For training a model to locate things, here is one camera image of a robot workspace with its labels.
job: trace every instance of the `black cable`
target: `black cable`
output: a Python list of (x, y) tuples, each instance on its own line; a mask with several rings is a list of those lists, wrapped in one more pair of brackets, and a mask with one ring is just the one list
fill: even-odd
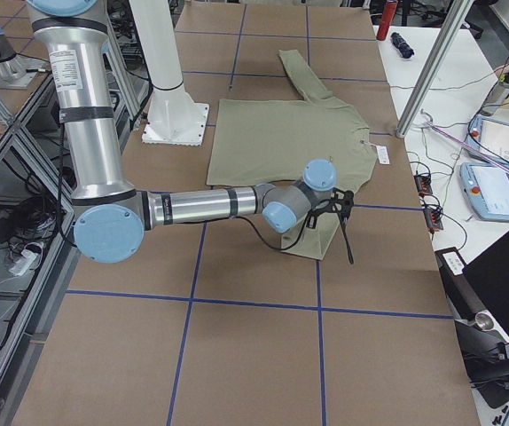
[(58, 178), (58, 206), (56, 208), (56, 227), (58, 228), (58, 233), (61, 235), (61, 238), (63, 238), (63, 241), (65, 241), (67, 244), (69, 244), (71, 247), (77, 248), (74, 242), (71, 242), (65, 233), (63, 232), (63, 229), (61, 228), (62, 225), (62, 211), (61, 211), (61, 195), (62, 195), (62, 187), (63, 187), (63, 157), (64, 157), (64, 143), (65, 143), (65, 137), (66, 137), (66, 128), (64, 124), (61, 124), (61, 133), (59, 135), (59, 178)]
[(43, 62), (49, 64), (50, 61), (47, 60), (47, 59), (42, 59), (42, 58), (37, 58), (36, 56), (30, 56), (30, 55), (27, 55), (26, 53), (19, 53), (20, 56), (23, 56), (24, 58), (30, 58), (30, 59), (37, 59), (37, 60), (42, 60)]
[(47, 140), (48, 142), (50, 142), (51, 144), (55, 145), (56, 147), (59, 147), (59, 142), (56, 139), (51, 138), (50, 136), (46, 135), (45, 133), (36, 131), (36, 132), (33, 132), (32, 135), (40, 136), (40, 137), (44, 138), (45, 140)]
[(463, 231), (464, 233), (464, 242), (463, 244), (461, 245), (461, 247), (458, 248), (458, 251), (460, 251), (462, 248), (464, 248), (467, 244), (467, 230), (466, 228), (460, 224), (456, 219), (454, 219), (453, 217), (450, 217), (448, 215), (446, 215), (444, 212), (442, 212), (442, 216), (444, 217), (447, 217), (449, 220), (451, 220), (452, 222), (454, 222), (457, 226), (459, 226), (461, 228), (461, 230)]
[(32, 183), (29, 181), (30, 178), (29, 174), (27, 175), (27, 177), (22, 177), (20, 173), (16, 171), (16, 169), (14, 169), (13, 166), (11, 166), (11, 164), (8, 161), (6, 161), (5, 158), (3, 158), (3, 163), (16, 178), (24, 182), (24, 187), (28, 193), (31, 193), (32, 195), (39, 195), (41, 193), (40, 189), (33, 186)]
[(286, 251), (286, 250), (289, 250), (291, 249), (292, 247), (294, 247), (296, 244), (298, 244), (298, 242), (300, 242), (300, 238), (304, 232), (304, 228), (306, 227), (306, 225), (308, 224), (308, 219), (309, 219), (309, 214), (306, 215), (306, 218), (304, 219), (303, 223), (301, 224), (301, 228), (300, 228), (300, 232), (298, 233), (298, 236), (296, 237), (296, 239), (294, 240), (294, 242), (292, 244), (290, 244), (289, 246), (286, 246), (284, 248), (281, 248), (281, 247), (276, 247), (276, 246), (273, 246), (272, 244), (270, 244), (269, 242), (267, 242), (264, 237), (262, 236), (262, 234), (259, 232), (259, 230), (256, 228), (256, 225), (247, 217), (242, 217), (242, 216), (237, 216), (236, 217), (237, 219), (241, 219), (241, 220), (244, 220), (245, 222), (247, 222), (249, 225), (251, 225), (251, 228), (253, 228), (254, 232), (256, 233), (256, 235), (258, 236), (258, 238), (262, 241), (262, 243), (268, 247), (269, 249), (273, 249), (273, 250), (276, 250), (276, 251)]

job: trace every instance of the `label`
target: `label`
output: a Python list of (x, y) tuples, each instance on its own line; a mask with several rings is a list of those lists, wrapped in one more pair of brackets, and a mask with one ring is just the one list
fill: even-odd
[(78, 91), (83, 88), (79, 62), (75, 51), (55, 51), (50, 53), (51, 72), (56, 90)]
[(390, 164), (390, 159), (388, 158), (388, 150), (386, 146), (376, 145), (377, 147), (377, 155), (379, 156), (379, 163), (381, 164)]
[(451, 251), (450, 253), (444, 253), (443, 254), (443, 260), (446, 261), (446, 264), (451, 269), (451, 272), (454, 275), (461, 275), (464, 273), (464, 263), (461, 261), (461, 259), (458, 256), (458, 253), (455, 251)]

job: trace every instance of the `sticker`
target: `sticker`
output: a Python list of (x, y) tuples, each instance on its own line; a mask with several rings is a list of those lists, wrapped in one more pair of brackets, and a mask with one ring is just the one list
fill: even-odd
[(379, 156), (379, 163), (381, 164), (390, 164), (390, 159), (388, 158), (388, 150), (386, 146), (383, 145), (375, 145), (377, 147), (377, 155)]
[(448, 267), (454, 275), (461, 275), (464, 273), (464, 263), (455, 251), (444, 253), (443, 260), (446, 261), (446, 264), (448, 264)]
[(78, 91), (83, 88), (77, 53), (70, 51), (55, 51), (50, 53), (51, 72), (56, 90)]

